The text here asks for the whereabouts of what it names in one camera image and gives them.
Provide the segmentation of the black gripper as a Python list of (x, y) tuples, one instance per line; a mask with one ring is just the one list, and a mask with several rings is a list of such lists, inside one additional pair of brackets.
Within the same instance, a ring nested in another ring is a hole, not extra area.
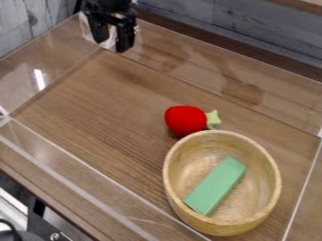
[(135, 11), (136, 0), (84, 0), (81, 12), (87, 15), (88, 24), (96, 43), (103, 43), (109, 38), (107, 24), (95, 14), (112, 16), (119, 14), (125, 18), (120, 19), (116, 24), (116, 52), (125, 52), (135, 44), (136, 37), (136, 17)]

